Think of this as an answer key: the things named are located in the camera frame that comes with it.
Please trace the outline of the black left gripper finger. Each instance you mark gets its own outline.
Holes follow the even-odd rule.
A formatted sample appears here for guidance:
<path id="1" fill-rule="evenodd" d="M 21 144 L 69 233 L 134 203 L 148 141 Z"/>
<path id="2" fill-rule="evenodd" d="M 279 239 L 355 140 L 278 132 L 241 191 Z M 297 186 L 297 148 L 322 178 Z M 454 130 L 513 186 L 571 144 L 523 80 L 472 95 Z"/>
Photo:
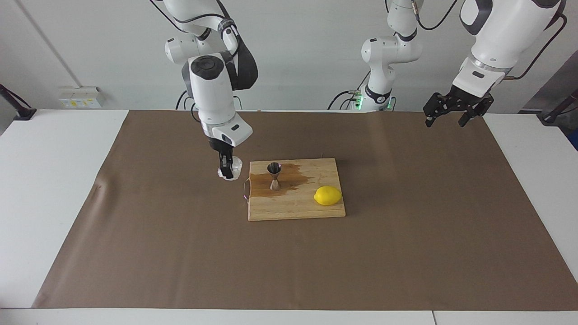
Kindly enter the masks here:
<path id="1" fill-rule="evenodd" d="M 440 93 L 433 93 L 423 107 L 423 113 L 426 117 L 426 127 L 432 127 L 433 123 L 438 117 L 452 112 L 450 95 L 442 95 Z"/>
<path id="2" fill-rule="evenodd" d="M 465 127 L 471 119 L 485 115 L 493 102 L 494 98 L 491 94 L 486 94 L 481 99 L 463 101 L 464 113 L 458 120 L 458 125 Z"/>

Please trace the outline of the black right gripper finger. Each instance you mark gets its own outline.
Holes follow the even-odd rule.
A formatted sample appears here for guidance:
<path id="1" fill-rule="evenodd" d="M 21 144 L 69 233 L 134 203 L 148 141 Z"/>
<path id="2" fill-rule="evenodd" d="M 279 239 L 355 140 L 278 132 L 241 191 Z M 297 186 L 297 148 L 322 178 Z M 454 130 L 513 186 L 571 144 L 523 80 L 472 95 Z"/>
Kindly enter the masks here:
<path id="1" fill-rule="evenodd" d="M 219 177 L 225 180 L 234 178 L 233 156 L 229 153 L 219 153 Z"/>

